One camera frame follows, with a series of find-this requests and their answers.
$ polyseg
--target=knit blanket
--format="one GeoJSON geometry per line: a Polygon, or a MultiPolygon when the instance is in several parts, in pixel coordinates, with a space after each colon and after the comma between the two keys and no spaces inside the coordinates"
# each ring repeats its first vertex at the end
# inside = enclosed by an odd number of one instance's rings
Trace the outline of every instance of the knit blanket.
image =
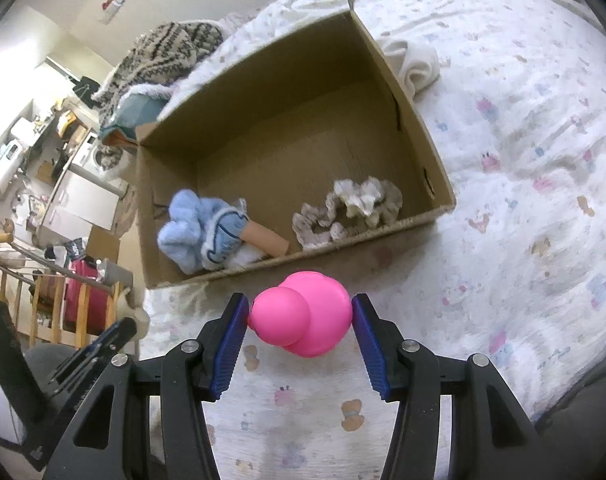
{"type": "Polygon", "coordinates": [[[125,94],[136,85],[169,86],[186,77],[225,38],[212,22],[164,23],[137,38],[92,99],[100,104],[101,127],[112,119],[125,94]]]}

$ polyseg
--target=cardboard box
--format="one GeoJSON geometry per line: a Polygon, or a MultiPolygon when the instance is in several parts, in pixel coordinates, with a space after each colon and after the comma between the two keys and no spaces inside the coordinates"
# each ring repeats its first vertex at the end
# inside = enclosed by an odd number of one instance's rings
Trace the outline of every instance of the cardboard box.
{"type": "Polygon", "coordinates": [[[378,45],[347,10],[230,67],[168,118],[137,131],[139,237],[148,286],[190,278],[157,248],[174,194],[247,200],[251,219],[290,241],[288,254],[211,280],[276,266],[433,221],[455,197],[425,124],[378,45]],[[322,205],[334,180],[388,179],[397,223],[303,252],[292,215],[322,205]]]}

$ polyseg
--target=pink rubber duck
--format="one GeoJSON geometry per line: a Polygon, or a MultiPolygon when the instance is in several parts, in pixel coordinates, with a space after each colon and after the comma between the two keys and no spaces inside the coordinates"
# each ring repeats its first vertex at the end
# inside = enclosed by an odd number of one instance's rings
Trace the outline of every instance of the pink rubber duck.
{"type": "Polygon", "coordinates": [[[304,270],[260,293],[248,326],[260,339],[301,357],[317,357],[334,348],[352,323],[352,303],[336,280],[304,270]]]}

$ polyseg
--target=bed sheet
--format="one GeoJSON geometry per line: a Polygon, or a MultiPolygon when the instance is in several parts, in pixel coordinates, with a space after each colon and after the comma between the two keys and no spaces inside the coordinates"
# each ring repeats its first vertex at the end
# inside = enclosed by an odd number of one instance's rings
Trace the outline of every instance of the bed sheet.
{"type": "MultiPolygon", "coordinates": [[[[190,75],[167,111],[344,4],[271,4],[190,75]]],[[[141,355],[197,335],[233,291],[253,297],[305,267],[367,292],[381,317],[436,354],[486,353],[536,418],[606,354],[606,36],[571,0],[356,0],[355,10],[374,37],[439,54],[441,77],[416,104],[455,211],[296,265],[148,291],[141,355]]],[[[437,478],[447,471],[448,410],[444,399],[437,478]]],[[[230,390],[205,412],[222,478],[376,480],[396,406],[371,391],[351,331],[313,360],[248,331],[230,390]]]]}

